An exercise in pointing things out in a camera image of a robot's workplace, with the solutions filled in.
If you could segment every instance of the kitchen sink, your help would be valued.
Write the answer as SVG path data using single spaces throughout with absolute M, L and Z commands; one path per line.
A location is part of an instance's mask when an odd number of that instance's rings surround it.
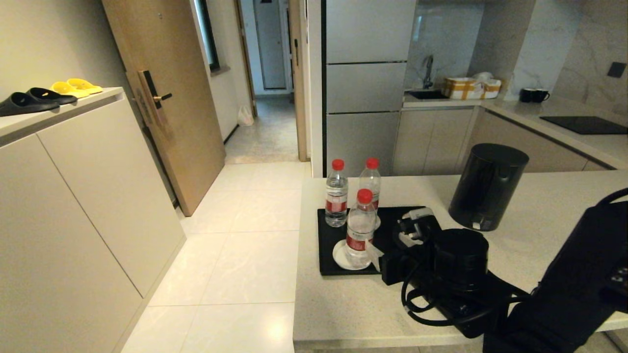
M 439 90 L 416 90 L 408 93 L 417 99 L 449 99 L 449 97 L 443 95 Z

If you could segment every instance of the black trash can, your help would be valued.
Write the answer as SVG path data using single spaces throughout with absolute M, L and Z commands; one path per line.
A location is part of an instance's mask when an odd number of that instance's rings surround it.
M 495 230 L 528 161 L 526 153 L 502 144 L 473 146 L 449 206 L 451 217 L 477 231 Z

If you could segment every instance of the window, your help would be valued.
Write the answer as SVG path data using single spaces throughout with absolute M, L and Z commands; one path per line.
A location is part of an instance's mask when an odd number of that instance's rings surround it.
M 212 33 L 212 24 L 209 21 L 209 10 L 207 9 L 206 0 L 195 0 L 196 11 L 198 14 L 198 23 L 200 25 L 200 34 L 203 38 L 205 51 L 207 52 L 207 61 L 209 62 L 209 70 L 211 72 L 220 70 L 218 54 L 216 53 L 216 44 L 214 43 L 214 34 Z

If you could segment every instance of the wall socket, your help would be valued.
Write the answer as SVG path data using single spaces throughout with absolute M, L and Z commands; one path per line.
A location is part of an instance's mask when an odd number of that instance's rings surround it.
M 614 62 L 610 64 L 609 72 L 606 75 L 620 78 L 624 74 L 625 69 L 626 69 L 626 63 Z

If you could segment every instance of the black mug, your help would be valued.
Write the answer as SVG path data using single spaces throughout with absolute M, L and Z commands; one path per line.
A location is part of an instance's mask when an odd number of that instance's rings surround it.
M 532 93 L 532 101 L 534 103 L 540 103 L 544 100 L 548 100 L 549 98 L 550 98 L 550 93 L 544 89 L 538 89 Z
M 532 96 L 536 92 L 536 89 L 521 89 L 519 92 L 519 100 L 524 103 L 532 102 Z

